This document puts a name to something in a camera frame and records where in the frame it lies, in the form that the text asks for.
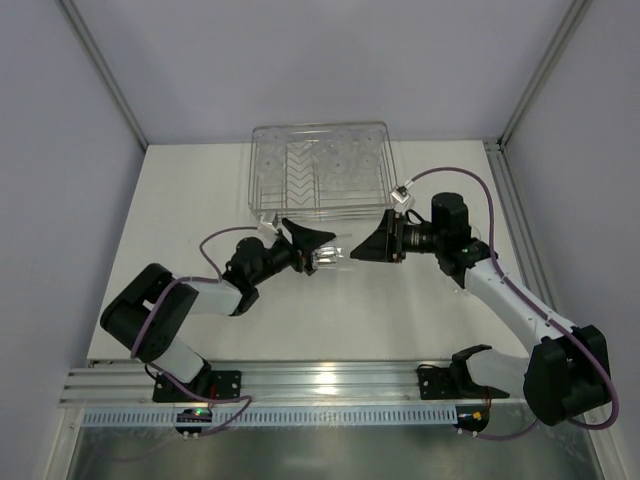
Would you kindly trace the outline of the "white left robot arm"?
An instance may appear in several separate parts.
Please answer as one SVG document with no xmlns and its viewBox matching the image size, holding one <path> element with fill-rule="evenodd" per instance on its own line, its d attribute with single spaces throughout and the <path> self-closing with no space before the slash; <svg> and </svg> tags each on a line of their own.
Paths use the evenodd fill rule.
<svg viewBox="0 0 640 480">
<path fill-rule="evenodd" d="M 199 401 L 212 405 L 243 400 L 241 376 L 213 370 L 209 361 L 178 337 L 197 302 L 225 317 L 246 313 L 261 283 L 291 269 L 312 275 L 316 251 L 336 239 L 333 232 L 283 219 L 270 245 L 246 227 L 223 268 L 212 277 L 176 276 L 158 263 L 147 265 L 103 310 L 99 324 L 132 359 L 155 369 L 156 403 Z"/>
</svg>

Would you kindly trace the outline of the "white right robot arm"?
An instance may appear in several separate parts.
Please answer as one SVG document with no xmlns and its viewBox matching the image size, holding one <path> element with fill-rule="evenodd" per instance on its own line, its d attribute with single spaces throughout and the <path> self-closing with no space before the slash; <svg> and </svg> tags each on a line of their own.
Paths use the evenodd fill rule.
<svg viewBox="0 0 640 480">
<path fill-rule="evenodd" d="M 595 408 L 610 406 L 611 426 L 619 398 L 610 375 L 607 344 L 594 326 L 578 327 L 559 316 L 502 269 L 492 246 L 472 234 L 461 195 L 440 193 L 431 201 L 431 218 L 414 211 L 384 212 L 378 227 L 350 254 L 359 261 L 400 263 L 407 254 L 435 256 L 440 270 L 488 306 L 528 353 L 521 365 L 487 346 L 454 356 L 473 386 L 495 386 L 524 397 L 535 417 L 548 426 Z"/>
</svg>

